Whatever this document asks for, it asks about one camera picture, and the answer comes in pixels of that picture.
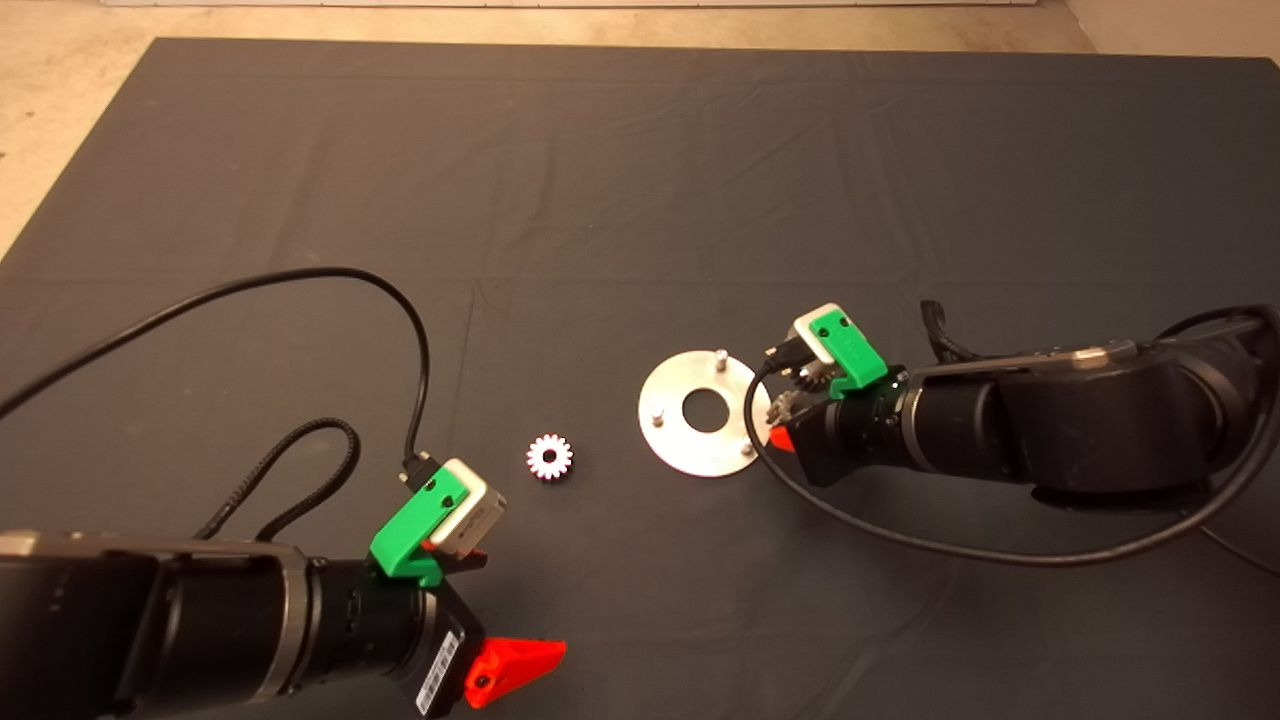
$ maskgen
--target white gear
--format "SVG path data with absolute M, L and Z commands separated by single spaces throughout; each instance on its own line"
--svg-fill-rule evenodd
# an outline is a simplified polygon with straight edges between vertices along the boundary
M 544 483 L 558 480 L 572 466 L 573 451 L 564 438 L 545 434 L 530 443 L 529 471 Z

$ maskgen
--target concrete floor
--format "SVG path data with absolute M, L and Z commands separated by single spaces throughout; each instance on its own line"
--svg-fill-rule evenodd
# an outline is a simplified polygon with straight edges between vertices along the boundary
M 1280 3 L 1271 0 L 714 10 L 133 9 L 95 0 L 0 1 L 0 255 L 157 36 L 1280 58 L 1277 27 Z

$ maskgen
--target center hole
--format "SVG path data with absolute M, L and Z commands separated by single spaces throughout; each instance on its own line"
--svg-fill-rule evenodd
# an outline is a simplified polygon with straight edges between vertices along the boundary
M 682 407 L 689 427 L 703 433 L 714 433 L 728 421 L 728 405 L 718 392 L 695 389 L 685 397 Z

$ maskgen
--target cable connector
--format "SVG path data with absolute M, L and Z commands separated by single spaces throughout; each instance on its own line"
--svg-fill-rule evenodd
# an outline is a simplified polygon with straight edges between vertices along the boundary
M 419 451 L 417 455 L 406 457 L 401 465 L 404 468 L 404 471 L 399 474 L 399 482 L 410 492 L 422 489 L 422 486 L 431 479 L 431 475 L 436 474 L 442 468 L 425 450 Z
M 817 355 L 813 354 L 813 350 L 804 338 L 792 336 L 764 351 L 763 370 L 768 375 L 778 372 L 796 370 L 815 357 Z

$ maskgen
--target dark gray mat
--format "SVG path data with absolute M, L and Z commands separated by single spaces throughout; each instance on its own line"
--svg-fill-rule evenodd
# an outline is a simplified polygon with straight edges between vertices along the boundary
M 924 296 L 992 350 L 1280 302 L 1277 127 L 1266 60 L 159 41 L 0 264 L 0 386 L 227 278 L 364 266 L 429 324 L 421 445 L 511 503 L 465 597 L 497 634 L 570 642 L 488 717 L 1275 717 L 1280 583 L 1202 539 L 1071 571 L 920 555 L 763 468 L 678 475 L 635 398 L 663 357 L 755 361 L 828 300 L 908 364 L 931 360 Z M 211 306 L 0 428 L 0 527 L 189 533 L 333 414 L 365 461 L 285 539 L 360 555 L 404 500 L 410 340 L 343 281 Z M 562 487 L 522 468 L 544 432 L 579 451 Z M 1162 521 L 888 470 L 835 495 L 1020 548 Z M 1271 471 L 1219 528 L 1280 561 L 1277 507 Z M 370 680 L 201 716 L 403 714 Z

